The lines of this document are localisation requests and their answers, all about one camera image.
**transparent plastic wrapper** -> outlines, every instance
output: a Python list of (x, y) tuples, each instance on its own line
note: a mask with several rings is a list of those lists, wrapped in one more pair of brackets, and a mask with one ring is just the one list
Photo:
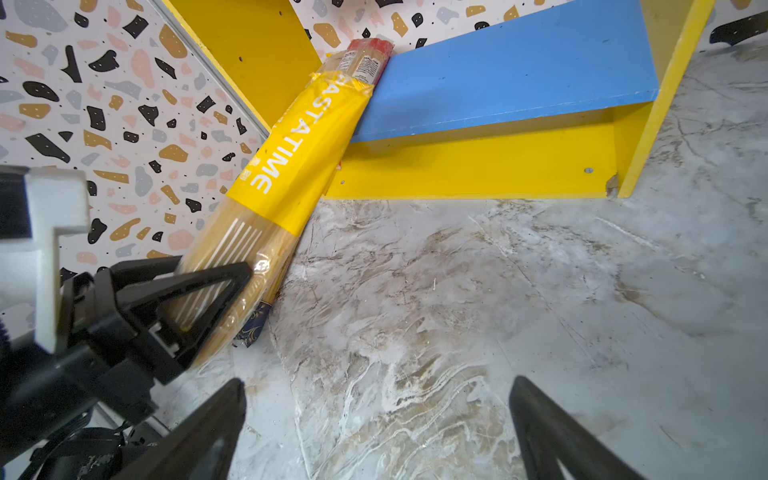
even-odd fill
[[(337, 70), (312, 74), (181, 259), (177, 273), (242, 261), (253, 268), (250, 282), (219, 320), (194, 366), (231, 343), (278, 280), (391, 54), (387, 41), (355, 40), (336, 59)], [(210, 286), (175, 300), (165, 313), (188, 331), (225, 287)]]

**yellow and blue shelf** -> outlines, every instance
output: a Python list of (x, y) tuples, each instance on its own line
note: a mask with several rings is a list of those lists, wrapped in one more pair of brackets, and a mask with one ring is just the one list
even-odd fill
[[(289, 0), (165, 2), (267, 128), (319, 66)], [(396, 55), (326, 196), (629, 197), (713, 3), (574, 0)]]

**marble surface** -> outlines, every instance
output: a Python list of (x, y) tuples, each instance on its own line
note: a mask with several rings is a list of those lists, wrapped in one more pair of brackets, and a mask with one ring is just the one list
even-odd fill
[(697, 54), (626, 200), (323, 201), (232, 376), (231, 478), (524, 478), (526, 375), (648, 478), (756, 478), (768, 447), (768, 46)]

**blue shelf board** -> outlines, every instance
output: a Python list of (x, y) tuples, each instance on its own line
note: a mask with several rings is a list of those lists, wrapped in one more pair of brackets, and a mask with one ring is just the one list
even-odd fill
[(393, 56), (352, 142), (656, 99), (639, 0), (574, 0)]

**yellow side panel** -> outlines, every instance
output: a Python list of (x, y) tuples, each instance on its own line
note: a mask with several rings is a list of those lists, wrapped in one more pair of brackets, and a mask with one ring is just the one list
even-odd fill
[(326, 197), (605, 197), (614, 155), (608, 111), (351, 144)]
[(652, 104), (614, 109), (619, 197), (632, 195), (715, 0), (641, 0), (659, 75)]
[(267, 129), (320, 60), (288, 0), (164, 0)]

